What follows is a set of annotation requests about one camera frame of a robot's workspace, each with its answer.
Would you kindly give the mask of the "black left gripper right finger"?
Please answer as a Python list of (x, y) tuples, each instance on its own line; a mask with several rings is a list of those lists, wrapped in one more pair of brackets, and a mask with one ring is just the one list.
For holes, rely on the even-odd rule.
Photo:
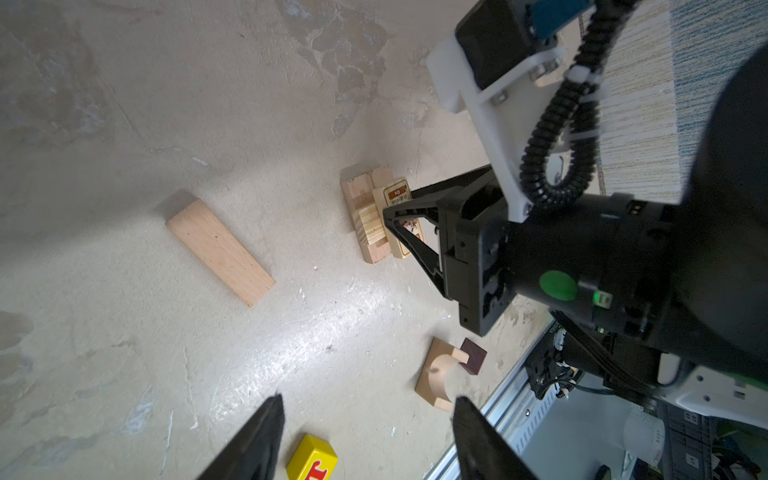
[(537, 479), (468, 397), (456, 399), (452, 428), (461, 479)]

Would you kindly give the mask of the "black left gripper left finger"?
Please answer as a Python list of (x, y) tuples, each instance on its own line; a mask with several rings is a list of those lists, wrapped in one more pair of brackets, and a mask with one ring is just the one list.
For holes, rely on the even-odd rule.
[(199, 480), (272, 480), (285, 425), (283, 397), (268, 397)]

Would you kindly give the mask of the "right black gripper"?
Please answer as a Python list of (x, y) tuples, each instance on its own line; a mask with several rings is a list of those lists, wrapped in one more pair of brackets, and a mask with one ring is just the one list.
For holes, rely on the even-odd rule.
[[(463, 328), (484, 336), (514, 298), (504, 270), (511, 223), (490, 165), (419, 188), (412, 199), (384, 210), (384, 224), (412, 254), (438, 292), (459, 305)], [(406, 220), (426, 219), (437, 229), (432, 250)]]

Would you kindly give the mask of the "patterned wood block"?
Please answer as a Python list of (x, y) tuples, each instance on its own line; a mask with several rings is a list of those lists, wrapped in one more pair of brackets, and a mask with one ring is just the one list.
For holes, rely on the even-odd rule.
[[(405, 203), (412, 199), (412, 193), (405, 177), (394, 180), (389, 185), (377, 187), (373, 190), (373, 198), (381, 221), (384, 221), (384, 210), (391, 206)], [(414, 234), (418, 239), (424, 240), (424, 234), (418, 219), (408, 219), (401, 224)], [(384, 227), (386, 238), (390, 245), (391, 253), (395, 258), (404, 259), (411, 255), (406, 246), (400, 242), (387, 227)]]

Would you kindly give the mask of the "light wood block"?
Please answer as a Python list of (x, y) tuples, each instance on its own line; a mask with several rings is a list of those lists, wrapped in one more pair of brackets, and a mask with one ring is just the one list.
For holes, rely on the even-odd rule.
[(386, 238), (385, 227), (375, 202), (370, 202), (356, 209), (352, 218), (361, 245), (374, 245)]

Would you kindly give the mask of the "plain wood block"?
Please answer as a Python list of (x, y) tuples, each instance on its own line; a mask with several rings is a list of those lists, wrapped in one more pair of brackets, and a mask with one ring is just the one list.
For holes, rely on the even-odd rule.
[(170, 231), (248, 308), (275, 280), (200, 199), (166, 222)]

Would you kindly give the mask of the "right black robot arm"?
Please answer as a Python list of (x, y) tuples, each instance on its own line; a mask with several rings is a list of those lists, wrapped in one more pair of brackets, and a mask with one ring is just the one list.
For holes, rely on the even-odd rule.
[(523, 222), (490, 167), (419, 189), (384, 221), (486, 334), (511, 301), (558, 324), (525, 363), (538, 399), (584, 373), (635, 404), (767, 425), (767, 53), (729, 80), (678, 204), (557, 184)]

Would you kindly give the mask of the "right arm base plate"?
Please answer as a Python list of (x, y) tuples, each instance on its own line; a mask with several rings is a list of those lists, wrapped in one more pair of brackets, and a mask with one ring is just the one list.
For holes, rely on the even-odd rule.
[(560, 359), (561, 352), (555, 346), (555, 336), (547, 333), (525, 360), (528, 383), (537, 400), (543, 400), (550, 388), (558, 382), (573, 379), (574, 370), (559, 365)]

